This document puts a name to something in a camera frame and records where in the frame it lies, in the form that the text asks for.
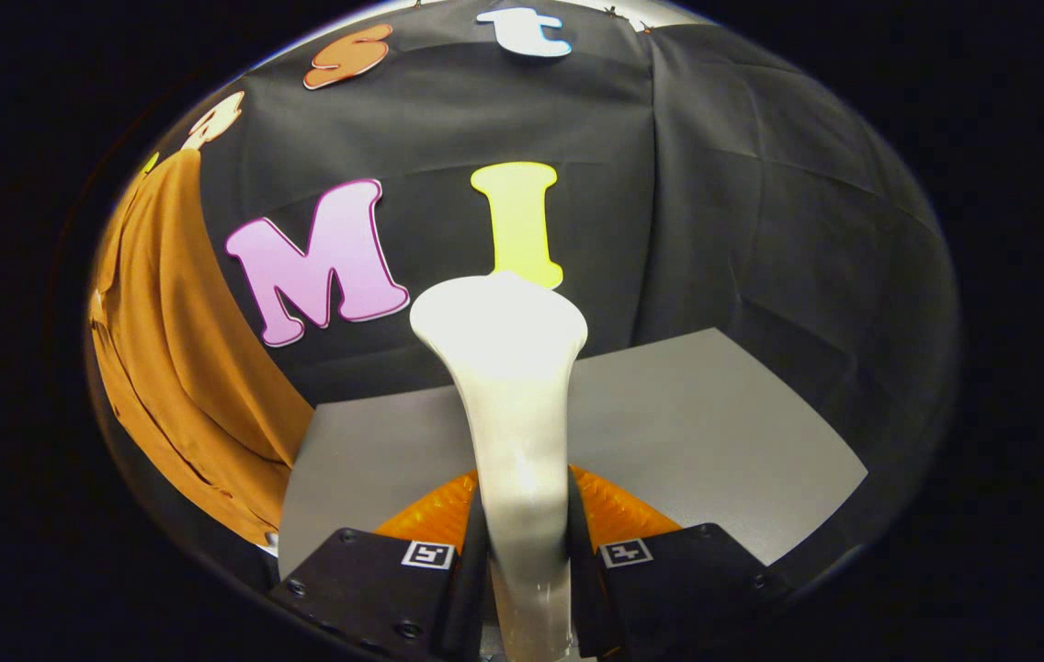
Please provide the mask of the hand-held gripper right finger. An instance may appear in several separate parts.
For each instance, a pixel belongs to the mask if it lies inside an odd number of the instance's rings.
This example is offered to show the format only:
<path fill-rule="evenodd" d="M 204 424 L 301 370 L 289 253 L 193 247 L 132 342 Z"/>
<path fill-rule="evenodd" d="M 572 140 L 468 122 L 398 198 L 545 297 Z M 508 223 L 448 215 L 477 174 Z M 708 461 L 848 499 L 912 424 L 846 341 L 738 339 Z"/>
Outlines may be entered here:
<path fill-rule="evenodd" d="M 760 629 L 794 588 L 720 525 L 681 527 L 570 466 L 567 550 L 578 653 L 602 661 L 706 661 Z"/>

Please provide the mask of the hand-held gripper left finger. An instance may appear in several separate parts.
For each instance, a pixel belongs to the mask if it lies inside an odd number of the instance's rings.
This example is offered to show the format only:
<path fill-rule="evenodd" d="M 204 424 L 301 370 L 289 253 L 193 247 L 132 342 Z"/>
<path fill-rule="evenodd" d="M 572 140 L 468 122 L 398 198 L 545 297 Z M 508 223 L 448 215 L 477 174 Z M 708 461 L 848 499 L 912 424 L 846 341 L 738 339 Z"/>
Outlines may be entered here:
<path fill-rule="evenodd" d="M 379 531 L 330 533 L 269 596 L 366 661 L 480 661 L 488 552 L 469 471 Z"/>

